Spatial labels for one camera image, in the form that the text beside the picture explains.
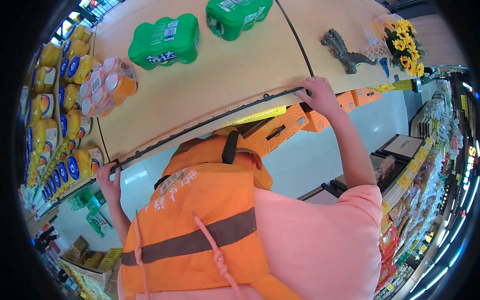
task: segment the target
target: person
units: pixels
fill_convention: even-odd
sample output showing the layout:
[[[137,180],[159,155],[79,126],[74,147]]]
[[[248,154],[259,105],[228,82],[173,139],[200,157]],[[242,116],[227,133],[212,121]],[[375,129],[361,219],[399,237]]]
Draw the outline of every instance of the person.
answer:
[[[327,79],[300,86],[312,95],[295,95],[336,135],[348,187],[336,205],[270,191],[271,177],[234,128],[182,144],[133,222],[120,205],[120,170],[110,181],[107,164],[97,181],[123,245],[121,299],[373,298],[382,196],[372,163]]]
[[[40,234],[40,236],[34,240],[35,247],[40,253],[45,253],[45,248],[48,247],[51,240],[58,239],[58,235],[50,235],[53,229],[53,226],[51,226],[47,231]]]

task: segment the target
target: black strap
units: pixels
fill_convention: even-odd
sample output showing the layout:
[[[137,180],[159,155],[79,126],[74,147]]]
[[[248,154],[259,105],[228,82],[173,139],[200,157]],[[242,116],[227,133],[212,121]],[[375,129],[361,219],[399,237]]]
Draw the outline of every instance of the black strap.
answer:
[[[233,164],[235,159],[235,153],[237,152],[237,141],[239,139],[239,132],[234,130],[228,135],[227,141],[225,142],[225,147],[223,147],[222,153],[222,163],[224,164]]]
[[[156,190],[156,188],[162,184],[162,182],[164,182],[168,177],[170,177],[170,175],[165,175],[164,177],[160,178],[156,183],[155,185],[153,186],[153,189]]]

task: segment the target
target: cardboard box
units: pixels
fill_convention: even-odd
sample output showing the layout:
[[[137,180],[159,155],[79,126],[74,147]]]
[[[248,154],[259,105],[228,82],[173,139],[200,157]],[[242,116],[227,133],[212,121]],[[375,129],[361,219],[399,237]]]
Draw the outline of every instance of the cardboard box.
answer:
[[[79,236],[75,243],[73,243],[73,248],[78,253],[78,255],[82,256],[85,250],[88,247],[87,241],[83,238],[83,236]]]

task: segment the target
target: box handle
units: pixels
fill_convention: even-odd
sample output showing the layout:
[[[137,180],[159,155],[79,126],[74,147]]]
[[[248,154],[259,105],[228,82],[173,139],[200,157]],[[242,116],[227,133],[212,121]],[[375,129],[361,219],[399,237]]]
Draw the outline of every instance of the box handle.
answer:
[[[274,133],[272,133],[271,135],[267,136],[267,141],[270,141],[272,138],[274,138],[274,137],[276,137],[277,135],[279,135],[280,132],[281,132],[282,130],[284,130],[284,129],[285,129],[285,125],[280,126],[277,130],[275,130]]]

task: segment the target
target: yellow price tag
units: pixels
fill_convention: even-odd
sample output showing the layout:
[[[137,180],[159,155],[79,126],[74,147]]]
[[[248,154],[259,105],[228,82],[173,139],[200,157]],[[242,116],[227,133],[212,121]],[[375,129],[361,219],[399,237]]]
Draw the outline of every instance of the yellow price tag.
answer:
[[[427,138],[425,139],[425,144],[427,144],[430,147],[433,145],[433,141],[430,139],[429,136],[427,136]]]
[[[413,178],[410,177],[407,173],[403,173],[403,175],[397,179],[397,183],[402,186],[404,190],[408,188],[408,185],[412,183]]]
[[[425,148],[424,146],[420,146],[419,152],[422,153],[422,154],[424,154],[425,156],[427,156],[427,154],[428,154],[428,149]]]
[[[425,161],[425,157],[427,156],[422,152],[417,152],[417,154],[415,155],[415,159],[419,161],[421,164],[423,164],[423,162]]]
[[[420,163],[418,161],[416,161],[415,159],[413,159],[412,161],[410,161],[410,163],[408,164],[407,166],[407,169],[409,169],[410,171],[412,171],[413,174],[416,174],[419,169],[420,169]]]
[[[388,204],[387,202],[385,202],[385,200],[382,199],[382,216],[385,216],[390,211],[390,209],[392,209],[390,204]]]

